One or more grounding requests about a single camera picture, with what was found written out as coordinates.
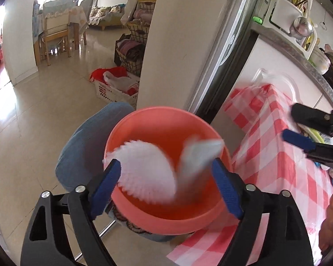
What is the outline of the person right hand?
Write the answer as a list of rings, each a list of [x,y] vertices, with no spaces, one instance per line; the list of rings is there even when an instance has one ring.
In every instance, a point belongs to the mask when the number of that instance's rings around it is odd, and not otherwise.
[[[326,210],[326,218],[322,222],[319,231],[319,248],[324,253],[329,247],[333,246],[333,195]]]

